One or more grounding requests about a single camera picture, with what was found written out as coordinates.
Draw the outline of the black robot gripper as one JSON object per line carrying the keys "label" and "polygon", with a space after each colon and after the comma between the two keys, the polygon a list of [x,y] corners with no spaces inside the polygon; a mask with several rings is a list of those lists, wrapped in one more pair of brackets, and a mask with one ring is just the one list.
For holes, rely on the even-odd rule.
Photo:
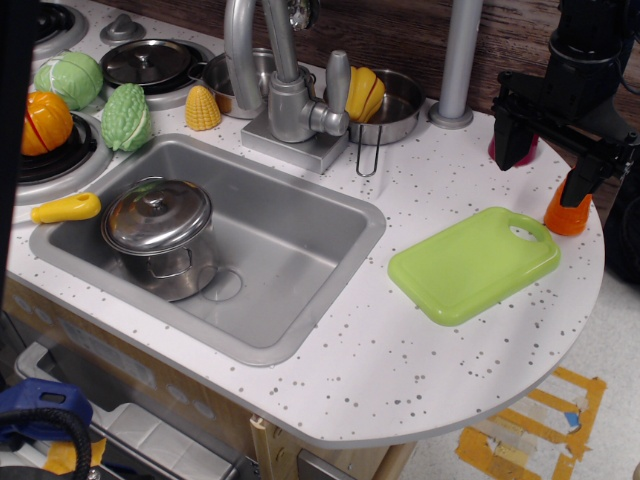
{"label": "black robot gripper", "polygon": [[616,82],[591,82],[578,75],[549,79],[503,71],[493,100],[495,162],[502,171],[515,166],[538,135],[578,156],[568,173],[560,205],[577,208],[606,180],[623,176],[618,161],[639,153],[639,131],[614,105]]}

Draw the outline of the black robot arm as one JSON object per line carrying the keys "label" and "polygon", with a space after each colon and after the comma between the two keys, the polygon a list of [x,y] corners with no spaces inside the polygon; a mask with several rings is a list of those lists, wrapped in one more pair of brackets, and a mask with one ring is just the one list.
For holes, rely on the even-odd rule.
{"label": "black robot arm", "polygon": [[562,1],[542,77],[503,71],[494,99],[495,161],[506,171],[539,136],[577,157],[560,203],[578,206],[608,178],[623,178],[639,155],[639,132],[616,110],[639,39],[636,1]]}

